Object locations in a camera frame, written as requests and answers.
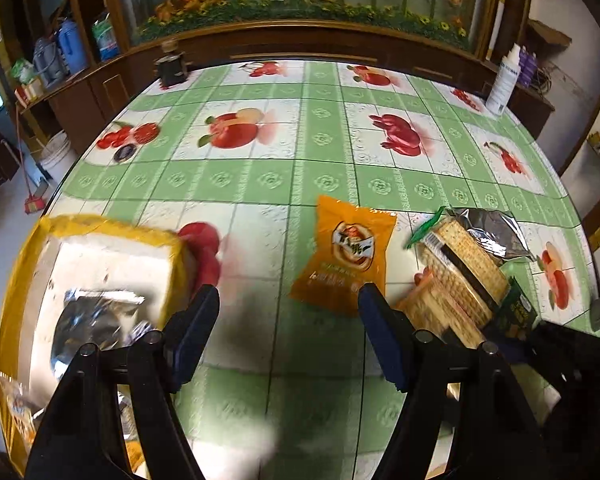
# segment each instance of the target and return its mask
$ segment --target silver foil bag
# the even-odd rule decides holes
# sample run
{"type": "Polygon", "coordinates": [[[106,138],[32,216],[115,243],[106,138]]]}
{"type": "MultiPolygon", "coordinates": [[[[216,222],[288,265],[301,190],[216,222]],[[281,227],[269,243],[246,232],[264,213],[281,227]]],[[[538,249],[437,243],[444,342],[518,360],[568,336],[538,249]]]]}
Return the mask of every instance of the silver foil bag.
{"type": "Polygon", "coordinates": [[[499,266],[521,257],[534,260],[522,229],[510,212],[455,207],[449,209],[448,213],[460,222],[499,266]]]}
{"type": "Polygon", "coordinates": [[[81,345],[93,342],[101,350],[120,348],[152,330],[146,320],[136,320],[143,301],[143,296],[129,290],[68,290],[51,346],[56,379],[62,378],[81,345]]]}

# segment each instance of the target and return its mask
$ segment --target table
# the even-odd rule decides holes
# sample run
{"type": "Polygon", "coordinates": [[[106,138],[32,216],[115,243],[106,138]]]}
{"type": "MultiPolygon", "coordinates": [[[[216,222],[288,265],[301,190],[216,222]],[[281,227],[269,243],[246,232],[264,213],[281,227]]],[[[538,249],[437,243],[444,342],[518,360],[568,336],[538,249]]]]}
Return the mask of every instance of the table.
{"type": "MultiPolygon", "coordinates": [[[[116,148],[91,146],[49,214],[170,230],[206,221],[221,234],[221,313],[176,398],[208,480],[369,478],[393,431],[404,397],[381,377],[360,320],[287,297],[315,247],[320,194],[397,212],[389,302],[422,270],[405,239],[440,205],[511,210],[533,254],[548,251],[563,271],[567,305],[540,259],[503,270],[543,319],[591,331],[596,280],[578,215],[508,110],[496,118],[475,96],[401,73],[279,60],[199,70],[167,90],[155,82],[117,119],[161,132],[122,163],[116,148]]],[[[546,383],[519,377],[542,416],[546,383]]]]}

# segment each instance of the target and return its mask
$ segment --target purple bottle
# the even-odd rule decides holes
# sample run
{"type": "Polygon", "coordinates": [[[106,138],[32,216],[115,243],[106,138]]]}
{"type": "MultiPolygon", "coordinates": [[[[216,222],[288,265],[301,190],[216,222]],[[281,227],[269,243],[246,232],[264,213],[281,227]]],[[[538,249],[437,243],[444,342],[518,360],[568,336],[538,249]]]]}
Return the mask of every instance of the purple bottle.
{"type": "Polygon", "coordinates": [[[520,50],[520,75],[518,76],[518,82],[522,79],[522,72],[525,69],[526,60],[529,59],[529,53],[526,51],[526,47],[522,47],[520,50]]]}
{"type": "Polygon", "coordinates": [[[523,87],[529,88],[529,85],[531,85],[531,78],[536,74],[537,68],[538,58],[536,57],[536,54],[533,54],[526,59],[525,67],[520,73],[519,82],[523,87]]]}

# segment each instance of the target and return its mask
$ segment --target blue bottle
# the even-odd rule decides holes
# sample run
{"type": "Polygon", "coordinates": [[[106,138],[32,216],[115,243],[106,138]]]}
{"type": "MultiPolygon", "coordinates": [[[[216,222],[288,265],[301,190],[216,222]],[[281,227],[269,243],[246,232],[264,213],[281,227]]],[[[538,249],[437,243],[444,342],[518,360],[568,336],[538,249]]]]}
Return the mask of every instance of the blue bottle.
{"type": "Polygon", "coordinates": [[[58,34],[60,47],[64,53],[64,58],[72,74],[80,72],[87,68],[87,56],[84,53],[84,47],[78,33],[78,26],[72,20],[64,20],[58,34]]]}

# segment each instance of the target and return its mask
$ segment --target black device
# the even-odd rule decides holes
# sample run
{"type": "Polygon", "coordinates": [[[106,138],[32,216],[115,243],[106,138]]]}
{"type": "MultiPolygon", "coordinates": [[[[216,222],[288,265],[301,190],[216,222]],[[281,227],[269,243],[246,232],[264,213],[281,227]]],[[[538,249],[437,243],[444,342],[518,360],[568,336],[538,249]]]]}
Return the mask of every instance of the black device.
{"type": "MultiPolygon", "coordinates": [[[[446,345],[414,330],[367,284],[360,317],[385,378],[407,392],[373,480],[424,480],[448,409],[446,385],[461,383],[446,471],[439,479],[600,478],[600,339],[542,323],[524,351],[561,394],[539,428],[498,346],[446,345]]],[[[137,479],[129,467],[116,397],[128,384],[153,480],[203,480],[170,395],[190,381],[219,312],[203,286],[189,308],[128,348],[80,347],[53,395],[33,443],[25,480],[137,479]]]]}

